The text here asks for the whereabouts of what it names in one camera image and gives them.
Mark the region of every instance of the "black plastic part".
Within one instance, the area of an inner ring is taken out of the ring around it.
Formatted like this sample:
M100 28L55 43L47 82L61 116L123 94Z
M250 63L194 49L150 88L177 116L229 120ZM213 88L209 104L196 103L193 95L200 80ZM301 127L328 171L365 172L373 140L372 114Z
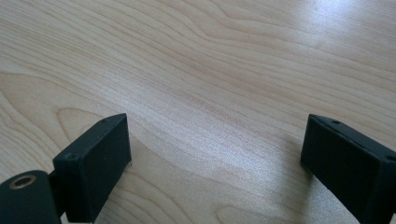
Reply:
M53 164L67 189L67 219L94 222L130 160L125 114L100 120L57 155Z
M51 195L49 178L44 171L29 171L3 182L0 200L2 224L61 222Z
M396 153L345 124L310 115L302 164L360 223L390 223L396 208Z

